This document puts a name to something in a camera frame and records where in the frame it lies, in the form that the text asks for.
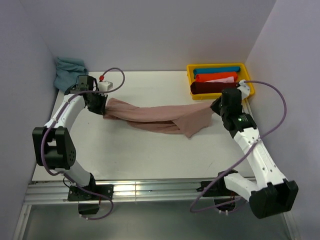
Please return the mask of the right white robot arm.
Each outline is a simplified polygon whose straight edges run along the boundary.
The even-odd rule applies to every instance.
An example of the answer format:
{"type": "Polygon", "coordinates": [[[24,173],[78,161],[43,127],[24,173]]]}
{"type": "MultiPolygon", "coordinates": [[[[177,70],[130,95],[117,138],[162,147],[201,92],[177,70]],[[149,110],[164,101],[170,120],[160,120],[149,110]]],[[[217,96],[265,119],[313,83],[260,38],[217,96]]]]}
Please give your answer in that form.
{"type": "Polygon", "coordinates": [[[252,116],[243,112],[242,92],[226,88],[210,108],[221,116],[224,128],[243,151],[256,180],[247,180],[234,169],[226,170],[216,178],[217,191],[222,195],[232,191],[244,198],[258,219],[290,211],[299,187],[276,166],[252,116]]]}

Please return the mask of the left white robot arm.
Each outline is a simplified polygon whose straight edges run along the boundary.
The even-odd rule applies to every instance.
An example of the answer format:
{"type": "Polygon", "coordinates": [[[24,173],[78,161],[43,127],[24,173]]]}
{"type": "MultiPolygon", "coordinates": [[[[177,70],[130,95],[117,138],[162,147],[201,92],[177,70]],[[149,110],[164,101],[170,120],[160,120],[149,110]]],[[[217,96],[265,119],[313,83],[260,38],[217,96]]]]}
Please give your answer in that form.
{"type": "Polygon", "coordinates": [[[76,160],[77,152],[70,136],[70,130],[79,113],[88,111],[104,115],[107,91],[113,83],[101,76],[95,79],[80,75],[77,83],[66,90],[61,106],[43,127],[32,131],[36,162],[51,176],[62,175],[71,182],[70,191],[91,200],[98,188],[92,173],[86,171],[76,160]]]}

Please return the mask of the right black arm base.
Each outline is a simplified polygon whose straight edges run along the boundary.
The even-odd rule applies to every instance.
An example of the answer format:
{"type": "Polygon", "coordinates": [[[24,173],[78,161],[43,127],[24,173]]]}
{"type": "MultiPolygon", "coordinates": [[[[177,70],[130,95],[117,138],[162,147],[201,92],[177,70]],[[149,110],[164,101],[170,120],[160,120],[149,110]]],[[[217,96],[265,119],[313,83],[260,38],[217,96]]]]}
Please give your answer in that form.
{"type": "MultiPolygon", "coordinates": [[[[231,170],[227,175],[229,174],[234,174],[238,173],[236,170],[231,170]]],[[[201,181],[200,182],[200,187],[196,189],[197,192],[202,192],[209,184],[211,181],[201,181]]],[[[213,184],[209,190],[203,195],[203,197],[222,197],[222,196],[229,196],[230,199],[218,199],[215,204],[222,204],[228,201],[233,201],[235,200],[235,197],[238,196],[237,193],[234,191],[231,191],[226,188],[225,186],[225,181],[223,178],[218,180],[215,184],[213,184]]],[[[236,202],[229,203],[226,205],[219,206],[217,209],[219,211],[223,211],[225,213],[234,211],[236,209],[236,202]]]]}

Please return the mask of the pink printed t-shirt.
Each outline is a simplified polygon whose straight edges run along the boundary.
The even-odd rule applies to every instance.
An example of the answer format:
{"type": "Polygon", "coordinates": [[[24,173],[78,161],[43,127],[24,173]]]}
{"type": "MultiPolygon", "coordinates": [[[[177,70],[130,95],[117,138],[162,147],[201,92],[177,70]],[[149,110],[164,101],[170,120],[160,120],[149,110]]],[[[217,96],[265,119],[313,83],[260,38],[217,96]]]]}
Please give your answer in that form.
{"type": "Polygon", "coordinates": [[[103,118],[123,120],[133,128],[162,134],[181,134],[191,138],[212,124],[211,103],[138,107],[111,98],[103,118]]]}

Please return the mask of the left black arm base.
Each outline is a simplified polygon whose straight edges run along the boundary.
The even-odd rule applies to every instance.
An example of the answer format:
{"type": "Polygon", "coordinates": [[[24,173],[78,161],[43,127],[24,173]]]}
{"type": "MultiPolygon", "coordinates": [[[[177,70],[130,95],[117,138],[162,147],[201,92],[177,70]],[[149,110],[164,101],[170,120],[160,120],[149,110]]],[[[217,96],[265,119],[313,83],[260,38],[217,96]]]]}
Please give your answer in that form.
{"type": "MultiPolygon", "coordinates": [[[[93,192],[112,199],[114,186],[112,184],[99,184],[95,186],[93,192]]],[[[90,216],[98,213],[102,197],[92,193],[86,193],[78,187],[71,185],[69,187],[67,200],[69,202],[78,202],[78,213],[90,216]]]]}

